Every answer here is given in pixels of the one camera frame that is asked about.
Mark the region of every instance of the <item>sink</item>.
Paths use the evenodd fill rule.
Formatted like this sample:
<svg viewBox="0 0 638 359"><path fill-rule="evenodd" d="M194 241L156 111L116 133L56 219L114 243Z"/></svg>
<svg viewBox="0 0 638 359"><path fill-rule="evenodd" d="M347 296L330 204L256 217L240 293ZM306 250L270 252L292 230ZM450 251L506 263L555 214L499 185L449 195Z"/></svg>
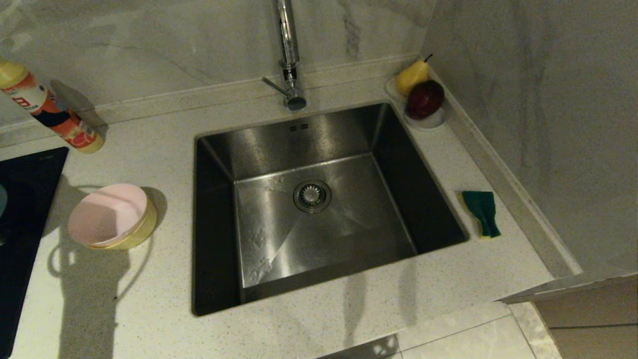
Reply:
<svg viewBox="0 0 638 359"><path fill-rule="evenodd" d="M466 240L387 103L207 135L196 147L196 315Z"/></svg>

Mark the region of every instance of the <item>countertop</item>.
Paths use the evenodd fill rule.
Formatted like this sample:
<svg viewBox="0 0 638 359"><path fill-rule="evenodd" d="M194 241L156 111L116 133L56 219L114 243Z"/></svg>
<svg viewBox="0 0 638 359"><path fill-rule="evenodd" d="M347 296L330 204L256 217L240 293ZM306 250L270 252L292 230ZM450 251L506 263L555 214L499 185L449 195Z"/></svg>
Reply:
<svg viewBox="0 0 638 359"><path fill-rule="evenodd" d="M12 359L316 358L554 279L498 194L503 235L477 236L457 193L493 188L446 124L409 132L469 241L208 316L192 314L196 136L391 102L386 81L309 89L309 106L296 115L273 95L99 128L104 147L93 155L72 151L66 161ZM63 144L47 137L0 148L0 160ZM127 252L74 243L66 231L70 211L87 193L113 183L150 193L160 215L153 236Z"/></svg>

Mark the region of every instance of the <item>black cooktop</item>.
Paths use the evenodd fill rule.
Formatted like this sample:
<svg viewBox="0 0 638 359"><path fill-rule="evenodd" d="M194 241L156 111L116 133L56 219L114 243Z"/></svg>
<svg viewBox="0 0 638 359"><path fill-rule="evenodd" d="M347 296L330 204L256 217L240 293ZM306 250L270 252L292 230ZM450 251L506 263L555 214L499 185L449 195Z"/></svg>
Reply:
<svg viewBox="0 0 638 359"><path fill-rule="evenodd" d="M8 358L68 148L0 162L0 358Z"/></svg>

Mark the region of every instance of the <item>bottle label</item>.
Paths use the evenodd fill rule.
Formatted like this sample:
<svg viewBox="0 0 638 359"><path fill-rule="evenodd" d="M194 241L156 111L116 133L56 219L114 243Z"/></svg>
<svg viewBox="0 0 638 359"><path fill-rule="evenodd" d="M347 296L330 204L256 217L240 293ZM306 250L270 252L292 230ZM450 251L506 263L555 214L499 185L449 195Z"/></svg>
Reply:
<svg viewBox="0 0 638 359"><path fill-rule="evenodd" d="M75 148L86 147L97 138L95 131L42 86L31 72L16 86L2 91Z"/></svg>

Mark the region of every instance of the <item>green sponge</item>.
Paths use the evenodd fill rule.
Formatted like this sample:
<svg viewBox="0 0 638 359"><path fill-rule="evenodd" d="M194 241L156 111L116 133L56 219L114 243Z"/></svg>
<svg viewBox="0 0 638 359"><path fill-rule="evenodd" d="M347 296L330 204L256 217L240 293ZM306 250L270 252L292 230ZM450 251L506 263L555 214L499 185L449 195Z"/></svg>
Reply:
<svg viewBox="0 0 638 359"><path fill-rule="evenodd" d="M492 192L463 191L463 200L470 212L480 222L483 236L494 238L501 235L494 219L496 205Z"/></svg>

